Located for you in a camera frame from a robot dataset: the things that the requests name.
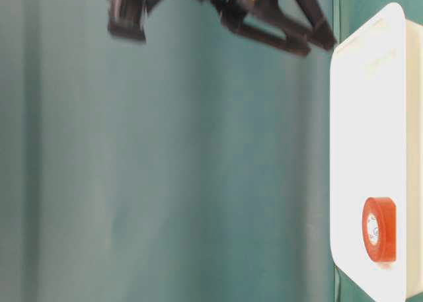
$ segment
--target teal backdrop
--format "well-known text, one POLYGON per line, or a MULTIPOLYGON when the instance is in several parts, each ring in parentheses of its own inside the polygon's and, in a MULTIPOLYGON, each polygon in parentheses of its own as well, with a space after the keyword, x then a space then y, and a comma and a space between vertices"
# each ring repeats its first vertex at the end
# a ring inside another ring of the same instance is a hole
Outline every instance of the teal backdrop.
POLYGON ((146 46, 107 12, 0 0, 0 300, 332 301, 330 54, 194 0, 163 1, 146 46))
MULTIPOLYGON (((365 21, 390 2, 398 2, 404 9, 407 19, 423 24, 423 0, 334 0, 334 27, 339 40, 345 40, 365 21)), ((337 302, 371 302, 366 295, 341 270, 336 271, 337 302)), ((407 302, 422 302, 423 294, 407 302)))

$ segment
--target white container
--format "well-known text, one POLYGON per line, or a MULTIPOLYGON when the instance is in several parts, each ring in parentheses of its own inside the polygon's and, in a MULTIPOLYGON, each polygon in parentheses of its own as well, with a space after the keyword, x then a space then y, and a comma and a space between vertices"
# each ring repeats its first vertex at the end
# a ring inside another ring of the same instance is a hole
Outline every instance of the white container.
POLYGON ((330 247, 376 301, 423 292, 423 26, 391 3, 339 45, 330 68, 330 247), (397 209, 397 257, 370 259, 368 198, 397 209))

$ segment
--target tape roll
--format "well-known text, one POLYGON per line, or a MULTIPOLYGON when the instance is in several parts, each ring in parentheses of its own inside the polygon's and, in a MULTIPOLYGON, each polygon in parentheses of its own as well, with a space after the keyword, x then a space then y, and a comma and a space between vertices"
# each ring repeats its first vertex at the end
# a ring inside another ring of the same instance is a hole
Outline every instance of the tape roll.
POLYGON ((362 217, 365 249, 374 262, 397 259, 397 207, 390 198, 368 198, 362 217))

